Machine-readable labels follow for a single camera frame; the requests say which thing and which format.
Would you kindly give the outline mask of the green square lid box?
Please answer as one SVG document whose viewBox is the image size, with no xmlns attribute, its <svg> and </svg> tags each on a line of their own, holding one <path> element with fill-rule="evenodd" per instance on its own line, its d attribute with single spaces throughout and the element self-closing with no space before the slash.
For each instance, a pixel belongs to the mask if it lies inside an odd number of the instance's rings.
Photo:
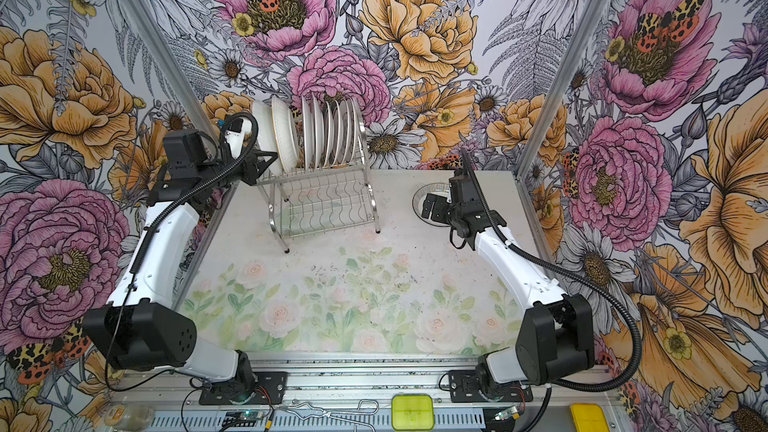
<svg viewBox="0 0 768 432">
<path fill-rule="evenodd" d="M 435 427 L 433 399 L 426 394 L 396 395 L 391 401 L 394 431 L 431 431 Z"/>
</svg>

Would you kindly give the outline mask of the small green circuit board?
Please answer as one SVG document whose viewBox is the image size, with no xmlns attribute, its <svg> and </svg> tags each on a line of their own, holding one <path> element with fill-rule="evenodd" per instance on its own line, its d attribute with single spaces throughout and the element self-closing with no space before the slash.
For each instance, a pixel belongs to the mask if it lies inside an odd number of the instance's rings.
<svg viewBox="0 0 768 432">
<path fill-rule="evenodd" d="M 265 412 L 260 410 L 245 410 L 228 412 L 222 423 L 223 427 L 253 427 L 262 422 Z"/>
</svg>

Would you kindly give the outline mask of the yellow box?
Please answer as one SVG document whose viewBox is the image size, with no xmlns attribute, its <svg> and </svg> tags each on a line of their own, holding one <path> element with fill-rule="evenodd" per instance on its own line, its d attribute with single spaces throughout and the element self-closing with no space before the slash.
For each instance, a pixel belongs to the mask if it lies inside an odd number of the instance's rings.
<svg viewBox="0 0 768 432">
<path fill-rule="evenodd" d="M 577 432 L 611 431 L 602 407 L 597 404 L 574 403 L 570 412 Z"/>
</svg>

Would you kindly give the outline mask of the white plate row middle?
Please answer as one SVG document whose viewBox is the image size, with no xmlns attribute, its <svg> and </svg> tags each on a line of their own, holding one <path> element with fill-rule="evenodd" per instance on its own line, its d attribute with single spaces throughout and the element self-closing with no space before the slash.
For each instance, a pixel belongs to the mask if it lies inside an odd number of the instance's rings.
<svg viewBox="0 0 768 432">
<path fill-rule="evenodd" d="M 334 167 L 337 164 L 337 148 L 339 140 L 339 102 L 329 100 L 327 102 L 327 143 L 326 166 Z"/>
</svg>

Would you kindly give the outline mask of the red dotted rim plate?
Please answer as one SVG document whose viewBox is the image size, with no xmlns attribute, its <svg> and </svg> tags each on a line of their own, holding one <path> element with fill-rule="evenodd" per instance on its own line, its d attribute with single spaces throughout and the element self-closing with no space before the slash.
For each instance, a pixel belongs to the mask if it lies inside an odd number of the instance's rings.
<svg viewBox="0 0 768 432">
<path fill-rule="evenodd" d="M 325 164 L 326 134 L 325 120 L 320 101 L 316 96 L 312 97 L 312 110 L 314 114 L 315 135 L 315 168 L 322 169 Z"/>
</svg>

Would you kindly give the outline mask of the red floral pattern plate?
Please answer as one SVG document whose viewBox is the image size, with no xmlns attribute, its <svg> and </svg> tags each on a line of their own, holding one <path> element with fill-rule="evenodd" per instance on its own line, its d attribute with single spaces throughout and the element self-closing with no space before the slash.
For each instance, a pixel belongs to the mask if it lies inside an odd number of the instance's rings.
<svg viewBox="0 0 768 432">
<path fill-rule="evenodd" d="M 301 98 L 301 105 L 303 118 L 305 170 L 311 171 L 315 168 L 314 113 L 312 111 L 310 101 L 306 97 Z"/>
</svg>

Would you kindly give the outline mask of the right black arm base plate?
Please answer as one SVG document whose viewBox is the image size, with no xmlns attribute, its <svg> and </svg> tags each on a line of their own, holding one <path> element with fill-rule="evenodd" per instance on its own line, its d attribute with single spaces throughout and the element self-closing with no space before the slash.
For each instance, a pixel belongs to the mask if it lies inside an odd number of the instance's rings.
<svg viewBox="0 0 768 432">
<path fill-rule="evenodd" d="M 446 386 L 452 403 L 528 403 L 533 400 L 527 384 L 519 381 L 499 384 L 476 370 L 449 371 Z"/>
</svg>

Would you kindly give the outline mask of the chrome wire dish rack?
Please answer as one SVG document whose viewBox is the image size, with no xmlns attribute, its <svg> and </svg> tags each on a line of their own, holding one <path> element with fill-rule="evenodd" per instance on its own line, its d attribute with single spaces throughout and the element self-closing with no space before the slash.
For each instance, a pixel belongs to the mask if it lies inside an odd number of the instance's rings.
<svg viewBox="0 0 768 432">
<path fill-rule="evenodd" d="M 342 230 L 370 224 L 376 234 L 382 230 L 378 204 L 370 173 L 367 133 L 361 107 L 356 103 L 358 132 L 354 160 L 344 164 L 346 144 L 346 107 L 339 102 L 339 140 L 337 164 L 322 169 L 305 170 L 302 105 L 301 126 L 295 124 L 298 163 L 292 173 L 285 174 L 278 164 L 268 170 L 259 183 L 259 190 L 268 208 L 270 230 L 284 253 L 290 252 L 288 241 L 293 238 Z M 327 102 L 321 103 L 327 136 Z"/>
</svg>

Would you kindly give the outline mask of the black striped rim plate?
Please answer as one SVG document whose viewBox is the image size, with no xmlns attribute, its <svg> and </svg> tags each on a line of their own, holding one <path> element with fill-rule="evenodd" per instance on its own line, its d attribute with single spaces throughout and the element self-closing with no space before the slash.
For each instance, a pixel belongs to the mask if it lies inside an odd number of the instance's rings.
<svg viewBox="0 0 768 432">
<path fill-rule="evenodd" d="M 447 183 L 430 183 L 420 187 L 412 197 L 412 209 L 424 223 L 434 227 L 449 227 L 452 206 Z"/>
</svg>

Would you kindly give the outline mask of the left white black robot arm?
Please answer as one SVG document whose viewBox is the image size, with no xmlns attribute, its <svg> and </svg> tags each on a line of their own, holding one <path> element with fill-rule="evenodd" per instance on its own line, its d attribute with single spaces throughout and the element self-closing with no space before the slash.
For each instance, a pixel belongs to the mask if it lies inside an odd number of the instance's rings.
<svg viewBox="0 0 768 432">
<path fill-rule="evenodd" d="M 256 184 L 278 158 L 244 137 L 223 134 L 214 159 L 208 159 L 199 131 L 165 137 L 167 162 L 150 191 L 146 224 L 129 266 L 106 304 L 89 310 L 82 322 L 84 334 L 112 368 L 174 371 L 234 403 L 257 389 L 247 354 L 200 338 L 173 303 L 182 255 L 212 192 L 231 183 Z"/>
</svg>

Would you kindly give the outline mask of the plain white plate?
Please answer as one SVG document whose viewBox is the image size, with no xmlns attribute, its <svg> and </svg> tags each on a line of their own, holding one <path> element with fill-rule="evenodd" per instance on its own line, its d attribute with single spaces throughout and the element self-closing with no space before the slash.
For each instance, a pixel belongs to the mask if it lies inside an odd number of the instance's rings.
<svg viewBox="0 0 768 432">
<path fill-rule="evenodd" d="M 255 117 L 259 132 L 258 132 L 258 147 L 262 151 L 277 152 L 277 140 L 274 132 L 273 113 L 270 106 L 263 102 L 255 101 L 252 104 L 252 115 Z"/>
</svg>

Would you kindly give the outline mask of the yellow rimmed white plate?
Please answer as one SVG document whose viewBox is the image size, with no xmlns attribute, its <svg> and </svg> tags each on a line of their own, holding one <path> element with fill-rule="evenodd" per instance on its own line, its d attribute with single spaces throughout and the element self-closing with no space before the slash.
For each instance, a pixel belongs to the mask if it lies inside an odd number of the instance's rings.
<svg viewBox="0 0 768 432">
<path fill-rule="evenodd" d="M 277 96 L 271 98 L 271 109 L 277 153 L 284 173 L 292 173 L 298 163 L 298 144 L 292 111 Z"/>
</svg>

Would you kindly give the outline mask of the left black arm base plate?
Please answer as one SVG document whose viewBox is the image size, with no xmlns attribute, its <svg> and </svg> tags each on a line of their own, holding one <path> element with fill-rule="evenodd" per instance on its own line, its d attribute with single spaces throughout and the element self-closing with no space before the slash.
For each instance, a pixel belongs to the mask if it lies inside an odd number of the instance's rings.
<svg viewBox="0 0 768 432">
<path fill-rule="evenodd" d="M 204 406 L 225 405 L 280 405 L 286 391 L 287 372 L 257 371 L 253 379 L 237 378 L 215 382 L 204 389 L 199 404 Z"/>
</svg>

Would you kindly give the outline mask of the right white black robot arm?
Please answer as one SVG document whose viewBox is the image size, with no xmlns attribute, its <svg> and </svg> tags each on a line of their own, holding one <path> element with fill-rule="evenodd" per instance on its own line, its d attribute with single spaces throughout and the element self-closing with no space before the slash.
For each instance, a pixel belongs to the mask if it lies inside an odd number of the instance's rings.
<svg viewBox="0 0 768 432">
<path fill-rule="evenodd" d="M 595 364 L 592 308 L 569 295 L 533 259 L 526 259 L 501 215 L 490 209 L 472 170 L 458 169 L 449 179 L 449 196 L 430 192 L 422 216 L 447 225 L 494 267 L 506 290 L 523 310 L 515 344 L 482 355 L 475 373 L 479 390 L 497 399 L 513 386 L 546 385 Z"/>
</svg>

